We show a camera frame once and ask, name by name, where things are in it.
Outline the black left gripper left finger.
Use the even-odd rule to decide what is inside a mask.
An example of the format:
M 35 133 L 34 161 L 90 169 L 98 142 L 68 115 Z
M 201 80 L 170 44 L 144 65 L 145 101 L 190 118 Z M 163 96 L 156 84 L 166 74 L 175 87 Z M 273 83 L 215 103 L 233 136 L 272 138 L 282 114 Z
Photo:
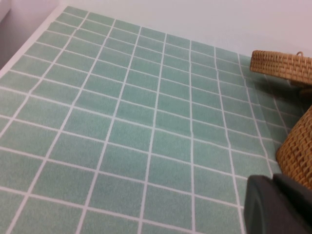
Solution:
M 252 175 L 247 180 L 244 221 L 248 234 L 307 234 L 290 215 L 273 178 Z

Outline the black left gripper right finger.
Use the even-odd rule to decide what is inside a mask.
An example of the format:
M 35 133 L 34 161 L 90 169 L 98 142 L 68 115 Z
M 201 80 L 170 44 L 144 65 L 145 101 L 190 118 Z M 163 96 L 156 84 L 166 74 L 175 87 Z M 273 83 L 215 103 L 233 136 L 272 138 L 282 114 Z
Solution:
M 290 215 L 311 234 L 312 191 L 284 174 L 274 174 L 273 182 L 284 197 Z

